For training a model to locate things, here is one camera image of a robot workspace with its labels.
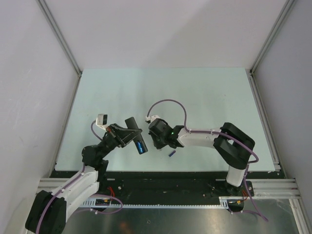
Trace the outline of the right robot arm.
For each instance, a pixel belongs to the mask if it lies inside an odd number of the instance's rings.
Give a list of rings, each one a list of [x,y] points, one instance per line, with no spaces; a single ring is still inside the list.
[[[249,164],[255,141],[226,122],[219,130],[191,130],[182,125],[174,128],[159,116],[146,117],[149,124],[149,135],[157,149],[169,146],[173,149],[189,146],[216,149],[229,165],[222,190],[229,195],[237,195],[242,191],[244,174]]]

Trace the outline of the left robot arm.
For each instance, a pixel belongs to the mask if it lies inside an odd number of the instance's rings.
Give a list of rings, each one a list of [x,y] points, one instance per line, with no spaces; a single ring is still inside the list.
[[[96,145],[82,149],[83,167],[66,183],[51,192],[42,190],[35,196],[25,228],[35,234],[60,234],[70,216],[90,196],[102,195],[108,189],[103,180],[108,167],[104,158],[115,148],[124,148],[142,130],[137,126],[123,128],[117,124],[103,125],[105,134]]]

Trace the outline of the black remote control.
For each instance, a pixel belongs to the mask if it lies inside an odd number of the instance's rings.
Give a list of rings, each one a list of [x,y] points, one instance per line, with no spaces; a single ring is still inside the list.
[[[126,119],[125,123],[126,123],[126,126],[128,129],[139,129],[137,122],[136,122],[134,117],[130,117],[130,118]],[[140,155],[148,152],[148,148],[145,144],[145,141],[144,141],[141,133],[138,134],[134,138],[133,142],[134,142],[136,149]]]

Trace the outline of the blue battery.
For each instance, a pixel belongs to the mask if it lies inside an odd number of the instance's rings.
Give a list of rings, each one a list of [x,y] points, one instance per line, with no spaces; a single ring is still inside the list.
[[[143,154],[145,152],[144,147],[142,146],[140,141],[136,142],[137,150],[140,154]]]

